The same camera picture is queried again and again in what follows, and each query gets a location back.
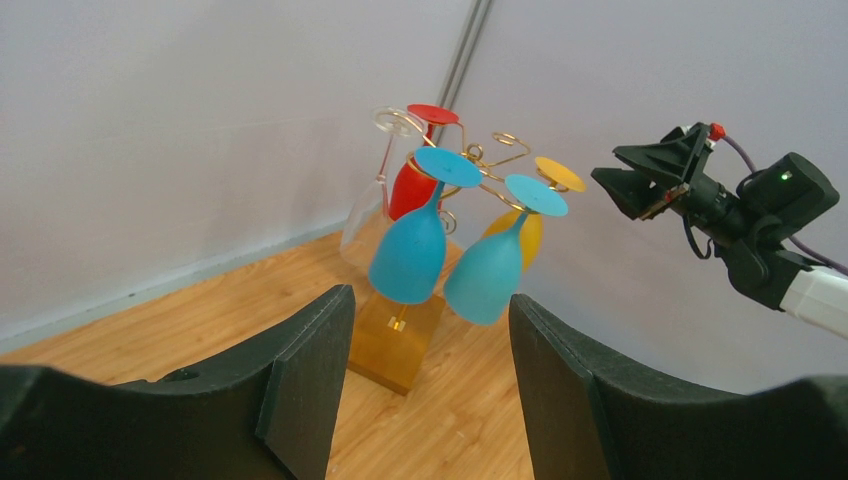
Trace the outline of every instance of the wine glass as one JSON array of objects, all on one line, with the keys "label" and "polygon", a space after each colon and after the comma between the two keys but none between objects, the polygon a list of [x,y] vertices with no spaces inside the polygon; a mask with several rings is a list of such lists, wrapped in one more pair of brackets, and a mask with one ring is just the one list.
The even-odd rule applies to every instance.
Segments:
[{"label": "wine glass", "polygon": [[[547,157],[536,157],[536,166],[539,175],[549,182],[548,188],[555,192],[585,192],[586,184],[570,169],[551,160]],[[520,212],[512,211],[498,217],[486,232],[483,237],[488,237],[496,233],[506,231],[518,219]],[[521,253],[524,256],[524,270],[526,271],[542,246],[542,236],[544,234],[544,222],[542,215],[530,215],[524,226],[521,227]]]},{"label": "wine glass", "polygon": [[[459,116],[445,108],[435,105],[412,104],[407,110],[426,122],[427,138],[432,139],[436,127],[459,124]],[[389,217],[397,220],[407,213],[427,203],[436,180],[416,172],[409,164],[404,164],[392,188],[392,200],[389,203]]]},{"label": "wine glass", "polygon": [[509,192],[522,204],[515,223],[472,245],[445,282],[445,299],[460,317],[478,325],[492,325],[509,305],[521,284],[523,253],[521,231],[529,215],[563,216],[568,205],[542,182],[526,175],[510,175]]},{"label": "wine glass", "polygon": [[389,228],[368,270],[374,289],[406,305],[430,298],[445,264],[447,236],[438,210],[445,184],[469,188],[483,181],[477,167],[450,150],[421,147],[415,158],[421,170],[436,180],[436,188],[426,204]]},{"label": "wine glass", "polygon": [[386,170],[396,137],[420,135],[425,123],[415,115],[393,107],[373,111],[374,123],[389,134],[383,162],[377,176],[359,196],[350,210],[342,232],[339,252],[348,263],[367,267],[377,251],[380,239],[391,225],[388,215],[389,194],[386,187]]}]

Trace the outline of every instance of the wooden rack base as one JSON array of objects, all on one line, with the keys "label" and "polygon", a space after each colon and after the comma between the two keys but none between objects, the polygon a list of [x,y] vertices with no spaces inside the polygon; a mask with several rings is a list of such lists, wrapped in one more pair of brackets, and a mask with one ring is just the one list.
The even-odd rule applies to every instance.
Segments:
[{"label": "wooden rack base", "polygon": [[433,295],[404,308],[375,292],[354,323],[348,368],[395,393],[409,393],[445,303]]}]

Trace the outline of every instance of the purple cable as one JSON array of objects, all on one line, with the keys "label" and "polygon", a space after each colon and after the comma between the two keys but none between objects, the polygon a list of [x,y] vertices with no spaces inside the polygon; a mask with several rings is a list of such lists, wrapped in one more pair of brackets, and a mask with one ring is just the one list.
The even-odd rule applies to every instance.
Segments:
[{"label": "purple cable", "polygon": [[[745,162],[745,165],[748,166],[748,169],[751,170],[751,173],[754,173],[754,172],[757,171],[757,166],[754,165],[754,162],[751,160],[751,157],[748,156],[748,153],[745,152],[745,149],[743,149],[741,145],[736,143],[736,140],[733,140],[732,138],[728,137],[727,135],[724,136],[723,140],[725,142],[727,142],[728,145],[733,147],[733,149],[736,150],[736,153],[738,153],[739,156],[742,157],[742,161]],[[848,267],[846,267],[845,265],[842,265],[841,263],[837,262],[836,260],[825,257],[824,255],[822,255],[822,254],[818,253],[817,251],[813,250],[812,248],[808,247],[801,240],[798,240],[795,237],[795,235],[790,236],[789,241],[792,242],[793,244],[795,244],[795,246],[798,247],[798,250],[801,250],[802,252],[813,257],[814,259],[818,260],[819,262],[827,265],[828,267],[836,270],[837,272],[848,276]]]}]

